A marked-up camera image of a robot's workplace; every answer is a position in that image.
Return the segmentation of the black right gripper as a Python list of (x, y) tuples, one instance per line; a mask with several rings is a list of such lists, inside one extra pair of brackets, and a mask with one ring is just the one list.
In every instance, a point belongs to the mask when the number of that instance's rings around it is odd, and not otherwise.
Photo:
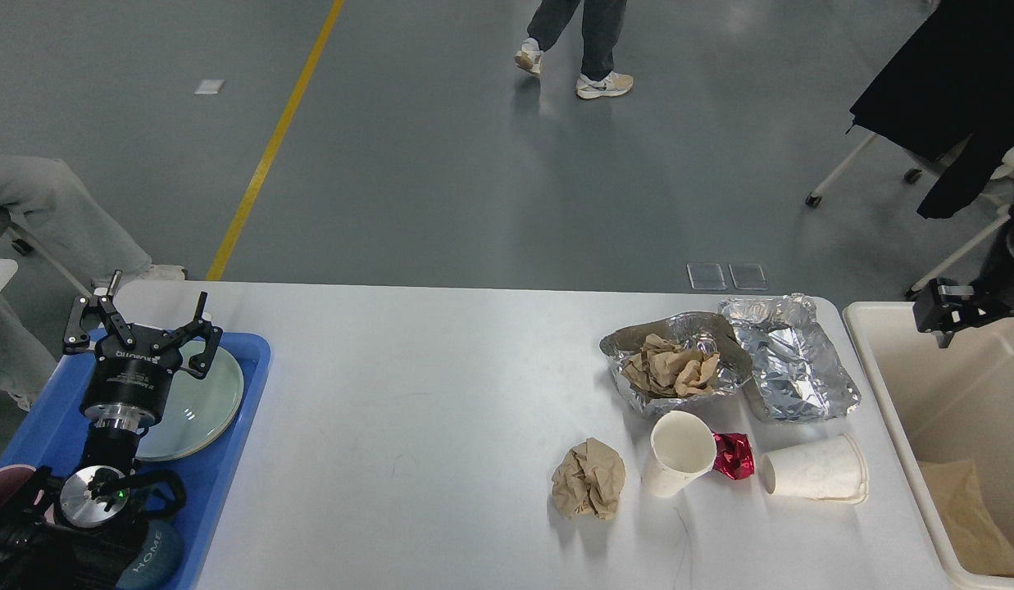
[(998, 232), (971, 284), (932, 279), (916, 295), (916, 329), (934, 334), (945, 350), (957, 331), (1014, 316), (1014, 217)]

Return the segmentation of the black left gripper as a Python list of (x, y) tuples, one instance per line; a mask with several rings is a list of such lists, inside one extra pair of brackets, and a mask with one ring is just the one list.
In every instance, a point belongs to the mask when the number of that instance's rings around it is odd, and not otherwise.
[[(92, 340), (84, 328), (84, 319), (97, 316), (107, 334), (120, 341), (98, 341), (97, 363), (84, 389), (80, 414), (97, 422), (117, 405), (129, 407), (139, 415), (140, 427), (151, 427), (161, 423), (176, 372), (195, 379), (207, 377), (223, 331), (204, 317), (208, 294), (200, 293), (191, 321), (174, 331), (159, 331), (154, 343), (150, 347), (143, 345), (141, 352), (131, 351), (137, 339), (113, 303), (121, 276), (123, 272), (114, 272), (105, 291), (84, 295), (73, 302), (63, 336), (63, 352), (74, 355), (90, 347)], [(195, 341), (203, 342), (202, 350), (184, 357), (182, 347)]]

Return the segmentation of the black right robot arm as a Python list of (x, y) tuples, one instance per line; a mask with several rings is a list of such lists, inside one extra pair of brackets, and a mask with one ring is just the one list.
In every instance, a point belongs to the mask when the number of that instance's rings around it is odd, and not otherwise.
[(1014, 202), (970, 284), (934, 277), (916, 292), (916, 329), (945, 350), (957, 331), (1014, 317)]

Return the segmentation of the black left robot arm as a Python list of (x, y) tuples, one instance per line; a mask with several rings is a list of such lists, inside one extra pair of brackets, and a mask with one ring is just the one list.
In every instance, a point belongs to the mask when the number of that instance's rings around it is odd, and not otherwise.
[(139, 554), (165, 551), (158, 524), (185, 508), (187, 488), (166, 468), (140, 473), (137, 448), (161, 423), (175, 375), (203, 379), (213, 365), (222, 331), (206, 303), (200, 293), (173, 331), (125, 321), (112, 290), (73, 305), (63, 351), (94, 357), (82, 456), (67, 477), (43, 465), (0, 486), (0, 589), (114, 589)]

